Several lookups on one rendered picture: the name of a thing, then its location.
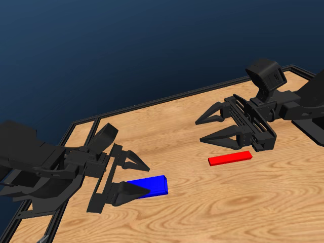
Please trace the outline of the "thin red peg bar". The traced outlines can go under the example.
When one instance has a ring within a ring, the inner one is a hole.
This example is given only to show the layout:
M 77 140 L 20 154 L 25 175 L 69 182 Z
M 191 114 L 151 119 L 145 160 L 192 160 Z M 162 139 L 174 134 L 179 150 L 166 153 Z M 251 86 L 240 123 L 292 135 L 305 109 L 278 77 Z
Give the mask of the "thin red peg bar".
M 250 160 L 252 155 L 249 151 L 236 152 L 226 155 L 220 155 L 208 158 L 210 166 L 218 166 L 224 164 L 230 164 L 238 161 Z

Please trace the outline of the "blue hollow socket block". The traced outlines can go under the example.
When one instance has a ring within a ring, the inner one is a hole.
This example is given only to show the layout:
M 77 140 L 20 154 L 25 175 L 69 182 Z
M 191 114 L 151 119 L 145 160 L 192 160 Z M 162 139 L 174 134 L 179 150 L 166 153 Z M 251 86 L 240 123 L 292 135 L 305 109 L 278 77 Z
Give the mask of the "blue hollow socket block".
M 139 198 L 155 197 L 167 195 L 169 193 L 168 182 L 165 175 L 131 180 L 128 181 L 128 183 L 150 190 L 148 194 Z

